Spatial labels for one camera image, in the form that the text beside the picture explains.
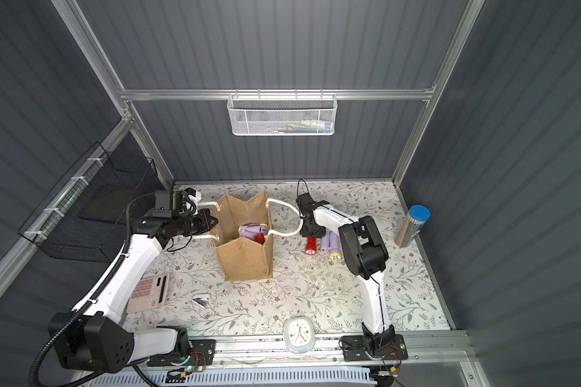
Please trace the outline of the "brown burlap tote bag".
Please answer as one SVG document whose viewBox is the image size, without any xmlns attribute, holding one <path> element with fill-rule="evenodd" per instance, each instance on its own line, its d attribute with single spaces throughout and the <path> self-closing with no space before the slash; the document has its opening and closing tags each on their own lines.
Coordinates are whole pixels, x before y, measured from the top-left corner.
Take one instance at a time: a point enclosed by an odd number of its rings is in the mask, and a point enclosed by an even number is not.
<svg viewBox="0 0 581 387">
<path fill-rule="evenodd" d="M 270 207 L 272 205 L 289 208 L 298 219 L 298 227 L 293 231 L 281 232 L 273 227 Z M 303 219 L 300 212 L 290 203 L 268 196 L 265 191 L 247 201 L 226 193 L 216 202 L 210 202 L 212 215 L 219 222 L 211 230 L 219 265 L 228 282 L 248 282 L 271 279 L 274 276 L 274 237 L 289 237 L 300 232 Z M 266 224 L 269 231 L 266 243 L 239 236 L 239 227 L 248 223 Z"/>
</svg>

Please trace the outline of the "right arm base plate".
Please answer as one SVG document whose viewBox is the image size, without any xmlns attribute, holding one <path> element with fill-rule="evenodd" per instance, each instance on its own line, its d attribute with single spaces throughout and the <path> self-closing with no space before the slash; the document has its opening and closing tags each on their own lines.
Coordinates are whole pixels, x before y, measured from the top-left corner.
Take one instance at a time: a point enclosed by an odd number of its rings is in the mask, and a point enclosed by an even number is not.
<svg viewBox="0 0 581 387">
<path fill-rule="evenodd" d="M 408 350 L 402 335 L 370 342 L 362 335 L 346 335 L 338 340 L 344 361 L 394 361 L 408 359 Z"/>
</svg>

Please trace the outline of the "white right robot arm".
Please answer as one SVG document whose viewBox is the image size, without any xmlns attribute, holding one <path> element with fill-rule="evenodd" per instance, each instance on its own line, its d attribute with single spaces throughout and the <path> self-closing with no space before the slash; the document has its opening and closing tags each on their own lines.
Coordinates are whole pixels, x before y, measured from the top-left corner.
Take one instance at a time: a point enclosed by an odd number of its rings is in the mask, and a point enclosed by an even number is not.
<svg viewBox="0 0 581 387">
<path fill-rule="evenodd" d="M 321 238 L 332 232 L 340 241 L 347 269 L 356 276 L 363 302 L 364 347 L 371 356 L 386 351 L 395 342 L 395 328 L 387 313 L 384 285 L 388 251 L 371 216 L 355 217 L 326 201 L 302 193 L 296 204 L 303 219 L 300 235 Z"/>
</svg>

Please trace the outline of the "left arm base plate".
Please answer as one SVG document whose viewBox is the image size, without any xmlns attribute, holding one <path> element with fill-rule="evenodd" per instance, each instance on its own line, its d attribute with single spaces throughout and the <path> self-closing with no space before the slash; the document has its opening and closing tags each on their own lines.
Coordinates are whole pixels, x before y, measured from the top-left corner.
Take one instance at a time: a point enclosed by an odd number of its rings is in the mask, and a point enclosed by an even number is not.
<svg viewBox="0 0 581 387">
<path fill-rule="evenodd" d="M 212 364 L 216 354 L 215 340 L 189 340 L 168 354 L 152 356 L 148 367 L 206 367 Z"/>
</svg>

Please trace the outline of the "purple flashlight row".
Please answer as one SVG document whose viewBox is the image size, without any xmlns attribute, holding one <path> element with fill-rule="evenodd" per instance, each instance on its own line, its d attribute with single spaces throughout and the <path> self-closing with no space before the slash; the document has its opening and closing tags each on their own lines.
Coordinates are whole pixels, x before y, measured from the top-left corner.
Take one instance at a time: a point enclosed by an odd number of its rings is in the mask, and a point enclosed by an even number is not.
<svg viewBox="0 0 581 387">
<path fill-rule="evenodd" d="M 330 235 L 331 235 L 330 230 L 327 230 L 325 232 L 325 235 L 321 238 L 320 249 L 324 253 L 328 253 L 330 250 Z"/>
</svg>

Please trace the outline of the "purple flashlight small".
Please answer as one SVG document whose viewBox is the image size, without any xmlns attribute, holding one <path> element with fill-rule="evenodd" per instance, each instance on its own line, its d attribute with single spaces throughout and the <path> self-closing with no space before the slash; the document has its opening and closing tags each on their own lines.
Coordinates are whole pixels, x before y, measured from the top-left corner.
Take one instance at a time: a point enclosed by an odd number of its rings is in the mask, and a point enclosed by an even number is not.
<svg viewBox="0 0 581 387">
<path fill-rule="evenodd" d="M 329 258 L 332 260 L 342 258 L 340 238 L 334 232 L 330 232 L 329 234 Z"/>
</svg>

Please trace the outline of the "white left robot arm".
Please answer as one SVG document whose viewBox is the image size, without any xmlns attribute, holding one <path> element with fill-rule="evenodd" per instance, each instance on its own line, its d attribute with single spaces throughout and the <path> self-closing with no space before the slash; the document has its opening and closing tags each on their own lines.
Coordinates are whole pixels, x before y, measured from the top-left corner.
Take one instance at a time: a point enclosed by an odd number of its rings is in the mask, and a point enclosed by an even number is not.
<svg viewBox="0 0 581 387">
<path fill-rule="evenodd" d="M 158 190 L 154 207 L 137 222 L 132 208 L 125 210 L 124 245 L 91 291 L 71 312 L 57 313 L 48 325 L 50 338 L 36 355 L 28 374 L 31 386 L 40 386 L 40 369 L 50 351 L 64 369 L 87 372 L 76 380 L 83 385 L 105 373 L 117 373 L 155 356 L 169 356 L 183 364 L 193 353 L 187 331 L 161 327 L 132 333 L 119 322 L 140 279 L 150 264 L 176 236 L 207 237 L 218 224 L 208 208 L 201 209 L 201 194 Z"/>
</svg>

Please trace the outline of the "red flashlight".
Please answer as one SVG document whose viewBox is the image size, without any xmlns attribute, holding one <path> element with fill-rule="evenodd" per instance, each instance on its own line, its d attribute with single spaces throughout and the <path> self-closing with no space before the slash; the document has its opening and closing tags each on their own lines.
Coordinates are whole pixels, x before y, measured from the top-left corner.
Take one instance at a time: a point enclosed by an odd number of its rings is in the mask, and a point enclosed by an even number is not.
<svg viewBox="0 0 581 387">
<path fill-rule="evenodd" d="M 306 244 L 306 248 L 305 248 L 305 253 L 308 256 L 314 256 L 317 253 L 317 241 L 316 238 L 313 237 L 308 237 L 307 238 L 307 244 Z"/>
<path fill-rule="evenodd" d="M 256 234 L 254 236 L 254 241 L 259 243 L 259 244 L 264 244 L 264 243 L 266 243 L 266 237 L 264 234 Z"/>
</svg>

